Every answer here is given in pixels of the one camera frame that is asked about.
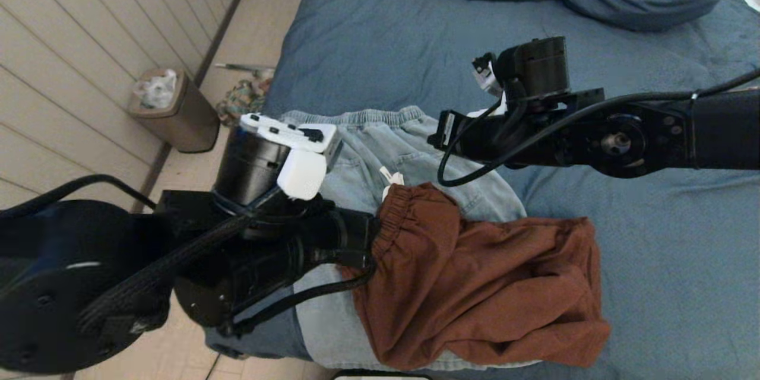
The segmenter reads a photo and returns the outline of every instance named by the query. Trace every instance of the blue bedsheet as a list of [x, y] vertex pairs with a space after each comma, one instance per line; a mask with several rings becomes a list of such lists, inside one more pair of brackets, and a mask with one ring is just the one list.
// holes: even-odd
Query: blue bedsheet
[[[303, 0], [266, 110], [416, 105], [437, 117], [480, 109], [492, 99], [470, 74], [472, 58], [549, 36], [567, 37], [573, 89], [602, 86], [608, 96], [701, 88], [760, 59], [758, 13], [742, 0], [722, 0], [664, 33], [611, 28], [553, 1]], [[594, 221], [613, 333], [591, 369], [543, 363], [448, 377], [756, 378], [760, 175], [671, 169], [621, 180], [584, 166], [501, 173], [528, 215]], [[293, 312], [278, 319], [293, 329]], [[293, 355], [298, 340], [254, 335], [241, 347]]]

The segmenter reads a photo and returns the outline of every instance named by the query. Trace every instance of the floor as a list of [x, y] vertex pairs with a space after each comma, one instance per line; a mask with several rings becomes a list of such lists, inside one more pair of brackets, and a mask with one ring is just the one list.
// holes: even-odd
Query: floor
[[[241, 0], [214, 63], [277, 64], [280, 47], [300, 0]], [[209, 70], [201, 91], [215, 103], [244, 72]], [[151, 194], [161, 190], [211, 189], [224, 150], [227, 130], [220, 131], [216, 147], [203, 154], [171, 152]], [[190, 321], [176, 300], [169, 320], [158, 331], [144, 334], [136, 344], [98, 366], [76, 374], [77, 380], [204, 380], [216, 353], [204, 345], [201, 328]], [[326, 380], [333, 372], [298, 359], [220, 359], [212, 380]]]

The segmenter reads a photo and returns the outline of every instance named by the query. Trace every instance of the brown pants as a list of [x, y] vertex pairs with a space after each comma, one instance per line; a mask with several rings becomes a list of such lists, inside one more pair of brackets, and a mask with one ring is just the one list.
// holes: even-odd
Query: brown pants
[[468, 221], [431, 183], [393, 185], [378, 217], [377, 273], [353, 301], [381, 363], [594, 363], [610, 326], [587, 218]]

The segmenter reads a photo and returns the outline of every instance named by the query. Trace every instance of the denim pants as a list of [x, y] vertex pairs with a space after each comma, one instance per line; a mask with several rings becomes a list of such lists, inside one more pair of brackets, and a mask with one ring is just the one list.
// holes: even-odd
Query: denim pants
[[[426, 140], [435, 133], [438, 121], [424, 115], [418, 107], [405, 107], [399, 112], [363, 110], [335, 117], [289, 112], [282, 120], [293, 125], [329, 123], [338, 126], [344, 147], [320, 193], [339, 207], [376, 213], [382, 204], [383, 189], [388, 185], [380, 173], [383, 166], [390, 174], [401, 172], [405, 185], [436, 181], [443, 153]], [[453, 156], [447, 164], [446, 177], [465, 175], [479, 167], [480, 164]], [[526, 216], [510, 185], [496, 172], [467, 185], [443, 188], [443, 191], [458, 202], [463, 216], [469, 220], [507, 222]], [[340, 280], [335, 266], [323, 265], [296, 282], [293, 291]], [[390, 369], [380, 364], [372, 353], [350, 292], [311, 299], [298, 305], [296, 312], [307, 351], [316, 363], [335, 369]], [[486, 369], [448, 352], [426, 368]]]

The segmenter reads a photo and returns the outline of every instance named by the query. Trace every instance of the baseboard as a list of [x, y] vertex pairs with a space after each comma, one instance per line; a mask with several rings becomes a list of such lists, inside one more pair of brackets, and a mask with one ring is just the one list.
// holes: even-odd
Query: baseboard
[[[217, 33], [214, 35], [214, 40], [211, 41], [211, 46], [209, 46], [206, 55], [203, 57], [201, 66], [195, 73], [193, 83], [195, 83], [198, 88], [200, 88], [203, 84], [203, 79], [206, 77], [208, 69], [211, 67], [212, 61], [214, 61], [214, 56], [217, 54], [219, 45], [222, 43], [222, 39], [224, 39], [224, 35], [227, 32], [227, 28], [230, 26], [230, 22], [233, 19], [235, 11], [237, 10], [239, 4], [240, 0], [232, 0], [230, 7], [228, 7], [227, 11], [224, 13], [224, 18], [222, 18], [222, 22], [219, 24]], [[153, 191], [153, 187], [155, 187], [158, 180], [158, 175], [161, 174], [161, 169], [163, 169], [163, 165], [166, 163], [166, 159], [169, 158], [169, 153], [171, 153], [171, 150], [171, 145], [166, 143], [161, 147], [154, 163], [150, 166], [150, 171], [148, 172], [143, 185], [140, 188], [140, 192], [142, 194], [150, 196], [150, 193]], [[135, 202], [135, 204], [132, 205], [132, 212], [140, 213], [142, 212], [143, 207], [144, 205], [141, 202]]]

